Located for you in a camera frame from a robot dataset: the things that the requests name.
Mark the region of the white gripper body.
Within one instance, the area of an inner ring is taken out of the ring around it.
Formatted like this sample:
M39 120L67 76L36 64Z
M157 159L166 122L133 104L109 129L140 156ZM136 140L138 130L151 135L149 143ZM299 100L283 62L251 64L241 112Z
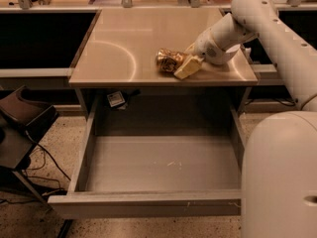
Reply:
M201 33L194 42L193 53L206 62L226 62L226 53L215 43L211 30Z

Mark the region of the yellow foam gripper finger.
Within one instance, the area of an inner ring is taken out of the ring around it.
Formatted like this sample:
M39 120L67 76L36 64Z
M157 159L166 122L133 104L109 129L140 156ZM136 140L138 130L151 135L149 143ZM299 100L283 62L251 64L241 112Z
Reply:
M191 44L184 52L186 54L193 54L193 52L194 52L194 43Z
M203 58L189 55L173 75L178 79L185 79L196 73L201 68L202 62Z

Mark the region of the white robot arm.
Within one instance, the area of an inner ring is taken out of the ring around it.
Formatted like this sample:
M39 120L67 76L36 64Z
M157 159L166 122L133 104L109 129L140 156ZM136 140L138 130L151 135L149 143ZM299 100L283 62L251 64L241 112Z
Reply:
M232 0L231 12L188 52L214 64L248 38L260 40L293 98L293 111L271 115L245 147L242 238L317 238L317 51L287 27L270 0Z

